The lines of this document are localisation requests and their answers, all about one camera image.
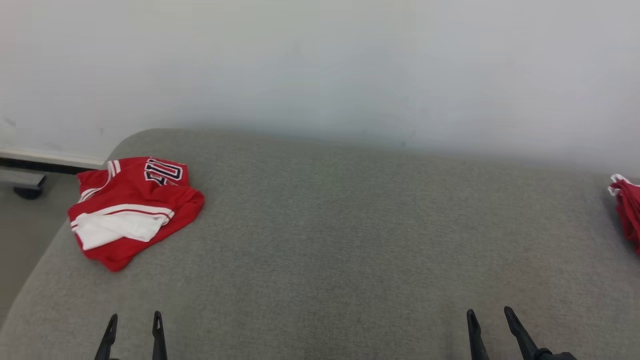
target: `white baseboard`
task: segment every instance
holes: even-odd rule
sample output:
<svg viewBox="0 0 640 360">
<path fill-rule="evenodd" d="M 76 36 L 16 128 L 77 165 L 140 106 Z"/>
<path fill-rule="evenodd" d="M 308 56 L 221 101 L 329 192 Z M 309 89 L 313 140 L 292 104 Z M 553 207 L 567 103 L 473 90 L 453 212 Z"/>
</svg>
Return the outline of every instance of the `white baseboard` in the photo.
<svg viewBox="0 0 640 360">
<path fill-rule="evenodd" d="M 0 158 L 16 160 L 37 161 L 56 165 L 66 165 L 71 167 L 101 168 L 104 160 L 95 158 L 80 158 L 76 156 L 66 156 L 59 154 L 47 154 L 44 152 L 24 151 L 17 149 L 0 149 Z"/>
</svg>

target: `basketball jersey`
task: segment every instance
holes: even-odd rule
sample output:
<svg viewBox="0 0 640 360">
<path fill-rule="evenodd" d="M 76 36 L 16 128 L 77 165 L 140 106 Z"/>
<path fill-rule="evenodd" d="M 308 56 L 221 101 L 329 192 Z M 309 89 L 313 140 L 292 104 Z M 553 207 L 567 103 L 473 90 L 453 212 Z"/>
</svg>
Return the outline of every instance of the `basketball jersey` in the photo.
<svg viewBox="0 0 640 360">
<path fill-rule="evenodd" d="M 107 162 L 77 175 L 80 199 L 71 230 L 89 259 L 119 271 L 147 247 L 192 222 L 204 196 L 189 186 L 185 164 L 151 157 Z"/>
</svg>

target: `white wall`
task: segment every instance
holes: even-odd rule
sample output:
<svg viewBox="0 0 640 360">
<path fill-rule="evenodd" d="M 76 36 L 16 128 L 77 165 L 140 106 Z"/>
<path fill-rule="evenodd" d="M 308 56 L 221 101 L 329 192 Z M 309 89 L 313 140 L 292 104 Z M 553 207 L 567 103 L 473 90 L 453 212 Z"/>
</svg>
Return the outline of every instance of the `white wall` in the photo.
<svg viewBox="0 0 640 360">
<path fill-rule="evenodd" d="M 0 0 L 0 147 L 247 129 L 640 175 L 637 0 Z"/>
</svg>

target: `gray floor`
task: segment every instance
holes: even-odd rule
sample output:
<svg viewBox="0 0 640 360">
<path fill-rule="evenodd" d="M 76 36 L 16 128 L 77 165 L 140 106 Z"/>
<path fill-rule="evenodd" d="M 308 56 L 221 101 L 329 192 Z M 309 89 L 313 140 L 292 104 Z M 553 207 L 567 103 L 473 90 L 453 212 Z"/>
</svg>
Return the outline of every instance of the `gray floor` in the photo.
<svg viewBox="0 0 640 360">
<path fill-rule="evenodd" d="M 73 175 L 47 174 L 36 200 L 21 199 L 0 186 L 0 325 L 77 198 Z"/>
</svg>

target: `black wheel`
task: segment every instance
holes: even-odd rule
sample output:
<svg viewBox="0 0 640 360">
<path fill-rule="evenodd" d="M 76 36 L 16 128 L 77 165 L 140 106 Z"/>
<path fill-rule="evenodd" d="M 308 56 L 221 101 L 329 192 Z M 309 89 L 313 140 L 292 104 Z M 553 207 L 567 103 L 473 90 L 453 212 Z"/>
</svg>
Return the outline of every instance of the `black wheel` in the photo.
<svg viewBox="0 0 640 360">
<path fill-rule="evenodd" d="M 42 195 L 42 189 L 13 188 L 13 192 L 26 200 L 35 200 Z"/>
</svg>

